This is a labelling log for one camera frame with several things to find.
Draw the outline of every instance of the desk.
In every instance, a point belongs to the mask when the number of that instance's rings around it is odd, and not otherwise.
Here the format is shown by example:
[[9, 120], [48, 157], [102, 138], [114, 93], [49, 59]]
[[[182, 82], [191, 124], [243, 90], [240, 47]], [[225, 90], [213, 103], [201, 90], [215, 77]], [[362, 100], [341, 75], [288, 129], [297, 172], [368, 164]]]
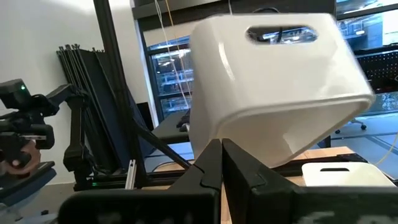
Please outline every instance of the desk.
[[[353, 153], [351, 149], [348, 147], [333, 147], [328, 149], [311, 149], [307, 150], [301, 155], [297, 156], [295, 159], [313, 159], [318, 157], [328, 157], [328, 156], [336, 156], [338, 154], [349, 154]], [[179, 165], [172, 163], [172, 164], [165, 164], [159, 166], [155, 172], [157, 171], [168, 171], [168, 170], [181, 170], [182, 167]], [[304, 181], [302, 177], [289, 177], [290, 181], [297, 185], [304, 185]], [[147, 190], [161, 190], [167, 189], [169, 186], [160, 186], [160, 187], [146, 187]], [[223, 187], [223, 191], [221, 193], [221, 224], [231, 224], [231, 217], [229, 215], [228, 203], [226, 200], [225, 190]]]
[[180, 129], [176, 128], [177, 123], [186, 113], [187, 111], [178, 111], [170, 114], [152, 133], [166, 144], [189, 142], [188, 133], [180, 132]]

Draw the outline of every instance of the office chair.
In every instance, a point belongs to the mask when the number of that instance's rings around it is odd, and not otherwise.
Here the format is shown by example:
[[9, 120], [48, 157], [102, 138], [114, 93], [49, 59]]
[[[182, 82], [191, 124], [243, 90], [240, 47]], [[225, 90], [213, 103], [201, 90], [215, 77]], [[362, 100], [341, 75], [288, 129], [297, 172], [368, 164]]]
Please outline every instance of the office chair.
[[[366, 130], [366, 128], [367, 128], [367, 126], [366, 126], [362, 121], [358, 121], [356, 118], [352, 119], [352, 120], [350, 121], [350, 123], [351, 123], [351, 124], [360, 124], [362, 130]], [[341, 132], [340, 129], [337, 129], [337, 130], [335, 131], [336, 134], [340, 134], [340, 132]]]

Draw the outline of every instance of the black camera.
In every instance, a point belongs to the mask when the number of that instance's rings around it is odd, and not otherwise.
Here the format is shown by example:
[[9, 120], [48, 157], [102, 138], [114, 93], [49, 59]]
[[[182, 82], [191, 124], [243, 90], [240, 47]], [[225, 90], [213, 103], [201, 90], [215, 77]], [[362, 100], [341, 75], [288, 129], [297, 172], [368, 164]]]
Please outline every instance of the black camera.
[[22, 79], [0, 83], [0, 100], [7, 109], [25, 110], [31, 99], [32, 96]]

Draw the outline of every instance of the black metal frame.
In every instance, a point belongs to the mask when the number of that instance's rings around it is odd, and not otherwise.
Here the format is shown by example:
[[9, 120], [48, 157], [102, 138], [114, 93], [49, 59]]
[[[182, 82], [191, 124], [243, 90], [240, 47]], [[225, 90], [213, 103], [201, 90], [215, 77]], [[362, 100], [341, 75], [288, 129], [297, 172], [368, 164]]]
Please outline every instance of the black metal frame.
[[[79, 60], [77, 59], [77, 55], [75, 52], [72, 52], [71, 46], [67, 45], [66, 50], [64, 50], [63, 47], [60, 47], [58, 57], [61, 61], [68, 83], [80, 88], [89, 88], [86, 79], [83, 78], [82, 66], [78, 63]], [[97, 159], [97, 165], [102, 169], [114, 172], [120, 165], [118, 158], [113, 151], [113, 147], [110, 144], [111, 141], [109, 140], [109, 135], [104, 128], [104, 121], [101, 117], [102, 111], [98, 108], [98, 99], [94, 95], [90, 94], [90, 91], [87, 93], [91, 99], [86, 109], [86, 122], [84, 124], [87, 140], [89, 141], [90, 146], [96, 149], [93, 150], [92, 153]]]
[[[296, 177], [302, 175], [301, 167], [308, 162], [367, 162], [360, 155], [352, 154], [340, 154], [330, 157], [319, 157], [314, 159], [299, 159], [292, 160], [282, 166], [275, 167], [272, 170], [277, 172], [283, 177]], [[174, 171], [163, 171], [163, 172], [151, 172], [148, 173], [149, 178], [152, 180], [150, 186], [163, 186], [172, 185], [175, 179], [184, 175], [185, 170], [174, 170]], [[113, 175], [113, 176], [102, 176], [95, 179], [88, 180], [89, 185], [85, 188], [79, 188], [81, 186], [75, 186], [75, 190], [88, 190], [88, 189], [118, 189], [124, 188], [126, 183], [126, 175]]]
[[214, 139], [167, 190], [83, 192], [62, 204], [57, 220], [220, 224], [223, 202], [234, 224], [393, 223], [398, 189], [300, 187], [230, 139]]
[[[108, 0], [94, 0], [95, 11], [99, 24], [99, 30], [104, 44], [105, 52], [108, 55], [110, 71], [113, 74], [114, 94], [116, 97], [116, 104], [118, 108], [119, 122], [123, 124], [123, 131], [127, 137], [127, 148], [129, 149], [131, 159], [136, 160], [136, 187], [142, 188], [154, 185], [169, 185], [175, 182], [184, 172], [161, 172], [159, 174], [147, 174], [144, 158], [140, 150], [138, 135], [149, 141], [154, 147], [169, 156], [173, 161], [180, 164], [184, 169], [188, 169], [190, 164], [176, 152], [174, 152], [167, 145], [162, 143], [159, 139], [153, 136], [152, 133], [143, 131], [132, 117], [132, 111], [129, 106], [128, 87], [126, 78], [124, 76], [123, 65], [121, 61], [118, 40], [114, 29], [111, 8]], [[126, 181], [126, 175], [120, 177], [114, 176], [97, 176], [88, 180], [86, 184], [75, 186], [75, 190], [86, 190], [92, 187], [93, 183], [102, 183], [109, 188], [109, 185], [115, 185], [120, 180]]]

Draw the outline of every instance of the black cable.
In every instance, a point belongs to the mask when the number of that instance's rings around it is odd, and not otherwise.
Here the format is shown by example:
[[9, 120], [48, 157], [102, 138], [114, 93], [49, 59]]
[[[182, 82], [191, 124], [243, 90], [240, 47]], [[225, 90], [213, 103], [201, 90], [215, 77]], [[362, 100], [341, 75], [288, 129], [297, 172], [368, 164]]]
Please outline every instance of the black cable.
[[[258, 13], [258, 12], [266, 12], [266, 11], [272, 11], [272, 12], [276, 12], [276, 13], [280, 13], [278, 9], [274, 8], [274, 7], [261, 7], [258, 8], [254, 11], [252, 11], [252, 13]], [[283, 33], [283, 27], [279, 27], [279, 33], [278, 33], [278, 38], [276, 40], [277, 43], [280, 43], [280, 41], [282, 40], [282, 33]]]
[[[195, 159], [187, 159], [187, 161], [188, 162], [192, 162], [192, 161], [195, 161]], [[162, 163], [162, 164], [159, 164], [159, 165], [157, 165], [157, 166], [155, 166], [155, 168], [154, 169], [152, 169], [152, 172], [161, 172], [161, 171], [156, 171], [159, 167], [161, 167], [161, 166], [163, 166], [163, 165], [169, 165], [169, 164], [176, 164], [176, 165], [178, 165], [176, 162], [174, 162], [174, 161], [169, 161], [169, 162], [164, 162], [164, 163]]]

